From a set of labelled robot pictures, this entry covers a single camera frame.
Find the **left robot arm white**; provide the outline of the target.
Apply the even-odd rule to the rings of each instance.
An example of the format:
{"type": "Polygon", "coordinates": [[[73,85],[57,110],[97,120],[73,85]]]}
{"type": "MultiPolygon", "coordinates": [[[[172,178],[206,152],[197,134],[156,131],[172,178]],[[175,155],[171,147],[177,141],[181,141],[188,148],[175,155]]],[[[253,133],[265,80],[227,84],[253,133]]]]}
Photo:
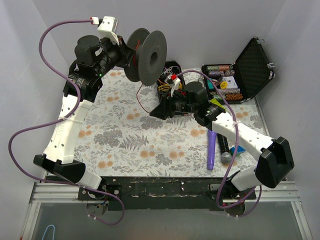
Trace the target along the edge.
{"type": "Polygon", "coordinates": [[[114,67],[125,67],[135,53],[122,36],[117,39],[113,43],[107,37],[86,35],[77,41],[76,59],[69,67],[70,81],[63,88],[59,123],[43,153],[33,160],[47,172],[89,188],[89,194],[95,200],[106,196],[106,187],[101,184],[99,175],[88,170],[85,163],[75,160],[74,152],[87,113],[103,86],[103,76],[114,67]]]}

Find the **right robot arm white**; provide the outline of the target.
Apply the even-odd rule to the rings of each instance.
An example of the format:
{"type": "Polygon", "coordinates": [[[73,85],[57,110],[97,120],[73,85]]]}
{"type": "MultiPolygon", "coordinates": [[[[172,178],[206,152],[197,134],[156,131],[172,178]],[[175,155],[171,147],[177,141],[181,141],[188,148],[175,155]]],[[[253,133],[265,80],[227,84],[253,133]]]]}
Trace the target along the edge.
{"type": "Polygon", "coordinates": [[[185,94],[175,90],[172,95],[163,96],[149,115],[166,120],[176,113],[193,114],[199,125],[228,139],[234,138],[257,160],[255,167],[240,171],[228,180],[226,192],[232,199],[258,185],[274,189],[295,166],[287,139],[282,136],[275,139],[236,122],[225,109],[208,100],[206,89],[199,82],[188,83],[185,94]]]}

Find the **grey perforated cable spool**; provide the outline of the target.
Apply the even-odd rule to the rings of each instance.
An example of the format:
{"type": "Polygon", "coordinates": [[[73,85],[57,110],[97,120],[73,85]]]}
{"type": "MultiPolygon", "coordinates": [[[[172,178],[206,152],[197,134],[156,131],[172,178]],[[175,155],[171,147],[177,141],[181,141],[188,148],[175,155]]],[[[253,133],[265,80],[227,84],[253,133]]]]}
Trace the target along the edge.
{"type": "Polygon", "coordinates": [[[138,28],[130,35],[126,45],[135,50],[129,66],[124,68],[126,77],[131,82],[141,82],[145,86],[155,84],[167,59],[165,35],[159,30],[149,32],[145,28],[138,28]]]}

